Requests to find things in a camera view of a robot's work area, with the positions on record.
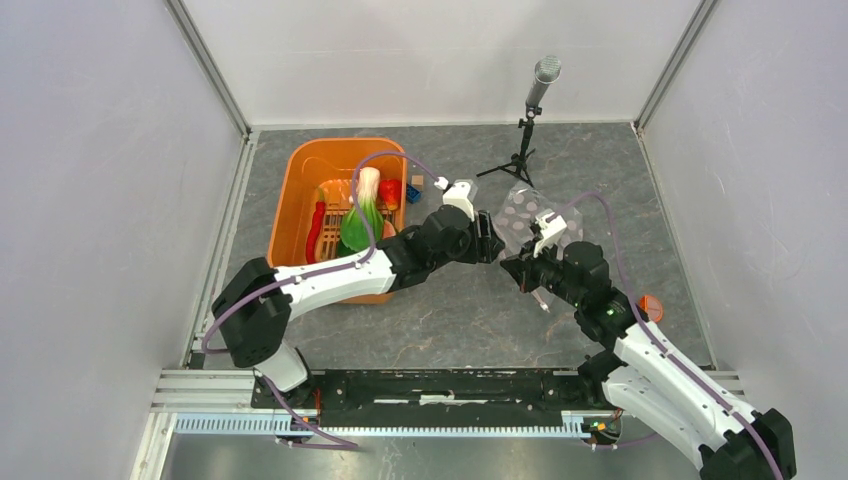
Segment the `clear polka dot zip bag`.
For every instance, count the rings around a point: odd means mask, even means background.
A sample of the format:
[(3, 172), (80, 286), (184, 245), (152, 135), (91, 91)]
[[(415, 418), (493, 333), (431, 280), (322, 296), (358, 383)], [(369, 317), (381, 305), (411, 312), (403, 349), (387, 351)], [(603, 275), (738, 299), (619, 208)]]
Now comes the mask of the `clear polka dot zip bag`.
[(560, 212), (562, 208), (562, 205), (547, 199), (528, 184), (517, 182), (493, 221), (495, 232), (505, 243), (504, 250), (498, 256), (498, 263), (518, 255), (522, 247), (534, 238), (531, 224), (538, 217), (553, 213), (559, 213), (565, 223), (565, 230), (555, 243), (556, 258), (561, 261), (569, 244), (584, 239), (582, 214), (575, 207)]

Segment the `green toy bok choy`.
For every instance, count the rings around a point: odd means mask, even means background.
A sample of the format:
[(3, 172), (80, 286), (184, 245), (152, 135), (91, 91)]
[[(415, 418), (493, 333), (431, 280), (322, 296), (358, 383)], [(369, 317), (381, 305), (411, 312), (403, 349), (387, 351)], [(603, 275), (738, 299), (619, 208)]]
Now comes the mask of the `green toy bok choy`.
[(342, 218), (338, 257), (367, 251), (382, 238), (384, 217), (377, 206), (380, 180), (378, 169), (360, 169), (350, 197), (351, 207)]

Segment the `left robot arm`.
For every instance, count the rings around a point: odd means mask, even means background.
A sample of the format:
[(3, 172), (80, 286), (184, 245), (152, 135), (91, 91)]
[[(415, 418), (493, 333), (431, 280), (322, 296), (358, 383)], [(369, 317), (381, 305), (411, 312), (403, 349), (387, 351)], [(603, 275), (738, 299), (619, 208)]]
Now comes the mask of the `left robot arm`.
[(313, 397), (314, 381), (298, 350), (284, 340), (290, 320), (350, 298), (419, 285), (451, 262), (491, 264), (504, 248), (488, 212), (467, 215), (443, 205), (422, 224), (357, 254), (284, 268), (255, 258), (213, 301), (207, 333), (220, 333), (235, 367), (270, 378), (281, 400), (302, 407)]

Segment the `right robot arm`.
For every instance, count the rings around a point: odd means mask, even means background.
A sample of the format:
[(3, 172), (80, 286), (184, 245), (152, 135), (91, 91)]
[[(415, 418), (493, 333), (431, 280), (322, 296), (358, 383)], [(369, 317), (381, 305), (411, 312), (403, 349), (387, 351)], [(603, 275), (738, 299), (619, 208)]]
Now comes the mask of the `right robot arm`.
[(581, 331), (604, 348), (579, 368), (580, 400), (638, 418), (686, 456), (702, 479), (792, 479), (794, 435), (776, 409), (760, 412), (718, 384), (633, 307), (610, 279), (600, 246), (559, 254), (527, 246), (500, 263), (523, 292), (544, 288), (575, 309)]

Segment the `black tripod stand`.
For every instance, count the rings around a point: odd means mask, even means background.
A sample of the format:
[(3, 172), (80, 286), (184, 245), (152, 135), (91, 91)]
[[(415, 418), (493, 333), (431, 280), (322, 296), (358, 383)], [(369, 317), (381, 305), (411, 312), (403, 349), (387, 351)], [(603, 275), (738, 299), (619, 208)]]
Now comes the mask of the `black tripod stand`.
[(526, 111), (525, 116), (518, 120), (517, 127), (522, 131), (518, 152), (512, 154), (507, 163), (477, 173), (477, 178), (500, 171), (525, 182), (531, 187), (534, 186), (528, 171), (528, 159), (535, 152), (534, 149), (530, 148), (530, 143), (535, 127), (535, 117), (539, 112), (539, 109), (529, 109)]

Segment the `blue toy brick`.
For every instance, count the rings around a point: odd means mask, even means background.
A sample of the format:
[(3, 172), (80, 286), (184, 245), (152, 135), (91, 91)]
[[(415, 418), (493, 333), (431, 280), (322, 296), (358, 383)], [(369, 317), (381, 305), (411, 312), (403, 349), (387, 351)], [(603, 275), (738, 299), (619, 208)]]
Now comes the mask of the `blue toy brick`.
[(418, 188), (411, 184), (407, 184), (405, 189), (405, 198), (409, 204), (416, 204), (421, 201), (422, 193)]

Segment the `red toy strawberry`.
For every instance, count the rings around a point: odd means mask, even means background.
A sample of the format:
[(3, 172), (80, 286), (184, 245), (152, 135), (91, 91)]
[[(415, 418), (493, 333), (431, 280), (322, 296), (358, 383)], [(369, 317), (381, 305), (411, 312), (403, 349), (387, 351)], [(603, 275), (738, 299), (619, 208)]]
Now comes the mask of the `red toy strawberry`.
[(389, 211), (397, 211), (405, 198), (405, 187), (399, 179), (381, 180), (378, 195)]

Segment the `red toy chili pepper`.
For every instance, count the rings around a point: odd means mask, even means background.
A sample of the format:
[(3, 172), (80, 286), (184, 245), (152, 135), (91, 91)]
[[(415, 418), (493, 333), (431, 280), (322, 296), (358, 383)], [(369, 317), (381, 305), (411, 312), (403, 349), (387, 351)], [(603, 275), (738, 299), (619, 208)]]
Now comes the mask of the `red toy chili pepper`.
[(304, 255), (305, 260), (308, 264), (314, 264), (316, 262), (315, 249), (317, 241), (323, 231), (323, 221), (325, 213), (326, 202), (323, 200), (317, 201), (315, 203), (315, 209), (310, 220), (310, 228), (305, 243)]

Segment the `silver microphone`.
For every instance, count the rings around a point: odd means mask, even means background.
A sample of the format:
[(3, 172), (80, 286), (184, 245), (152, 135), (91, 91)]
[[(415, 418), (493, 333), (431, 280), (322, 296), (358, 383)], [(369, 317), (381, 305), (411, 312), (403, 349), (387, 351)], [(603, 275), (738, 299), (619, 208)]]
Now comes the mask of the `silver microphone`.
[(533, 82), (525, 99), (525, 110), (529, 116), (541, 114), (541, 101), (548, 88), (559, 79), (561, 69), (561, 60), (555, 55), (545, 56), (535, 64)]

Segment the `orange plastic basket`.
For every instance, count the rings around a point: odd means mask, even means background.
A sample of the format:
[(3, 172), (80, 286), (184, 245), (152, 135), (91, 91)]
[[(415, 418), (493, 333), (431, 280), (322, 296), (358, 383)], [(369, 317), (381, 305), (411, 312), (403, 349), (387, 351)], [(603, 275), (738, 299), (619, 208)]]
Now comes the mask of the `orange plastic basket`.
[[(399, 179), (407, 185), (408, 161), (403, 149), (384, 138), (319, 138), (298, 147), (290, 156), (278, 201), (267, 260), (286, 278), (287, 267), (314, 267), (335, 260), (342, 218), (351, 207), (351, 194), (362, 167), (379, 170), (381, 180)], [(326, 202), (323, 231), (315, 249), (316, 262), (305, 260), (305, 243), (315, 203)], [(405, 224), (406, 200), (397, 211), (389, 211), (382, 199), (377, 206), (384, 217), (381, 239)]]

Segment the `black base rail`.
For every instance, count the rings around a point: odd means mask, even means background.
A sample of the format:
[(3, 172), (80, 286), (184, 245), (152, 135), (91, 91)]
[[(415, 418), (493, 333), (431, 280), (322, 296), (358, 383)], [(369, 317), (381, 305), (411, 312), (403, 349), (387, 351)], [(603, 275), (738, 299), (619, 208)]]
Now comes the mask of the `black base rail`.
[(327, 369), (284, 394), (322, 427), (554, 427), (564, 412), (620, 413), (575, 370)]

